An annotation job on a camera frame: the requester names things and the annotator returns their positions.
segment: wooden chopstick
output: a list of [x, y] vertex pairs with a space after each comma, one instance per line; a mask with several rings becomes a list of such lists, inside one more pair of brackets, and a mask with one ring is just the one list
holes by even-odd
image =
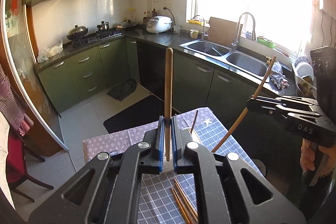
[[192, 134], [192, 133], [193, 133], [194, 126], [195, 126], [196, 119], [197, 119], [197, 114], [198, 114], [198, 109], [196, 110], [196, 114], [195, 114], [195, 118], [194, 118], [193, 126], [191, 127], [191, 130], [190, 130], [190, 134]]
[[[252, 98], [256, 98], [259, 94], [259, 92], [261, 91], [261, 89], [263, 88], [263, 85], [266, 82], [266, 79], [268, 77], [268, 75], [271, 72], [271, 69], [273, 67], [273, 64], [276, 60], [276, 56], [273, 56], [272, 61], [265, 73], [265, 76], [262, 80], [262, 82], [260, 83], [260, 85], [258, 86], [257, 90], [255, 91], [255, 93], [253, 94]], [[241, 121], [245, 118], [246, 114], [249, 112], [249, 110], [247, 109], [247, 107], [245, 107], [245, 109], [243, 110], [243, 112], [239, 115], [238, 119], [235, 121], [235, 123], [231, 126], [231, 128], [229, 129], [229, 131], [226, 133], [226, 135], [223, 137], [223, 139], [221, 139], [221, 141], [215, 146], [214, 149], [211, 150], [212, 153], [216, 152], [218, 150], [218, 148], [221, 147], [221, 145], [228, 139], [228, 137], [231, 136], [231, 134], [233, 133], [233, 131], [235, 131], [235, 129], [238, 127], [238, 125], [241, 123]]]
[[189, 211], [192, 213], [192, 216], [198, 221], [198, 214], [196, 212], [196, 210], [194, 209], [193, 205], [191, 204], [191, 202], [189, 201], [188, 197], [186, 196], [186, 194], [184, 193], [184, 191], [182, 190], [181, 185], [179, 184], [179, 182], [177, 181], [177, 179], [174, 179], [175, 184], [182, 196], [182, 198], [184, 199], [184, 202], [188, 205], [189, 207]]
[[171, 100], [173, 90], [173, 49], [166, 50], [165, 67], [165, 141], [166, 141], [166, 160], [170, 160], [170, 135], [171, 135]]
[[177, 197], [177, 193], [175, 191], [175, 189], [173, 187], [171, 187], [171, 190], [173, 191], [173, 195], [175, 197], [175, 200], [180, 208], [180, 211], [182, 213], [182, 216], [184, 218], [184, 221], [187, 223], [187, 224], [193, 224], [193, 221], [189, 218], [188, 216], [188, 213], [186, 211], [186, 209], [184, 208], [184, 205], [182, 202], [180, 202], [179, 198]]

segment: human hand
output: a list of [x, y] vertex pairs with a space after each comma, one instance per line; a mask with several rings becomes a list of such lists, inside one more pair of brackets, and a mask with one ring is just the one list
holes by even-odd
[[[310, 141], [303, 139], [301, 147], [300, 165], [304, 172], [307, 170], [315, 170], [315, 152], [310, 148], [310, 144]], [[334, 145], [332, 148], [325, 148], [319, 145], [318, 149], [329, 156], [325, 167], [323, 167], [320, 173], [320, 176], [324, 176], [329, 174], [336, 165], [336, 145]]]

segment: cabinet handle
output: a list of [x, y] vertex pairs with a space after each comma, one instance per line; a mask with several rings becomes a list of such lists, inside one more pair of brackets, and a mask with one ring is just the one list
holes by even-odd
[[100, 46], [100, 48], [106, 48], [106, 47], [108, 47], [110, 44], [108, 43], [108, 44], [106, 44], [106, 45], [104, 45], [104, 46]]
[[88, 78], [88, 77], [90, 77], [91, 75], [93, 75], [93, 72], [92, 72], [92, 73], [89, 73], [88, 75], [83, 76], [83, 78]]
[[86, 60], [89, 60], [89, 57], [87, 57], [87, 58], [85, 58], [85, 59], [83, 59], [83, 60], [79, 60], [78, 63], [82, 63], [82, 62], [84, 62], [84, 61], [86, 61]]
[[225, 81], [225, 82], [228, 82], [228, 83], [230, 83], [232, 81], [232, 80], [224, 78], [223, 76], [220, 76], [220, 75], [218, 75], [218, 78]]
[[90, 89], [90, 90], [87, 90], [87, 91], [94, 91], [97, 87], [98, 87], [98, 85], [95, 86], [93, 89]]
[[200, 70], [200, 71], [202, 71], [202, 72], [205, 72], [205, 73], [211, 73], [211, 69], [203, 69], [203, 68], [201, 68], [201, 67], [199, 67], [199, 66], [196, 66], [196, 68], [198, 69], [198, 70]]
[[63, 65], [63, 64], [64, 64], [64, 61], [62, 61], [62, 62], [59, 63], [58, 65], [53, 66], [53, 68], [55, 69], [55, 68], [57, 68], [57, 67], [59, 67], [59, 66], [61, 66], [61, 65]]

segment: blue plaid tablecloth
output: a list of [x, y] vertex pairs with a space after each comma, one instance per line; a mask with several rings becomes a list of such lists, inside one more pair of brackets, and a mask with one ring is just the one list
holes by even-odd
[[[200, 137], [202, 144], [209, 150], [212, 150], [219, 140], [224, 137], [227, 130], [209, 108], [199, 108], [198, 110], [199, 113], [194, 129]], [[177, 115], [178, 127], [191, 127], [195, 113], [196, 109]], [[141, 127], [85, 140], [83, 141], [85, 160], [88, 161], [103, 151], [111, 152], [117, 150], [118, 153], [122, 153], [129, 146], [142, 141], [144, 133], [157, 128], [157, 124], [157, 122], [154, 122]], [[244, 159], [262, 176], [256, 165], [232, 136], [226, 140], [216, 153], [226, 155], [230, 152], [237, 153], [240, 158]], [[144, 174], [140, 190], [138, 224], [185, 223], [170, 189], [172, 186], [175, 186], [174, 178], [177, 178], [189, 200], [197, 208], [193, 175], [176, 175], [173, 171], [160, 175]]]

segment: rice cooker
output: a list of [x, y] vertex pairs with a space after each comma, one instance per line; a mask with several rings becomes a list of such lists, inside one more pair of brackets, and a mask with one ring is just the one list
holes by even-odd
[[152, 17], [147, 23], [147, 31], [150, 33], [160, 33], [171, 29], [172, 20], [170, 17]]

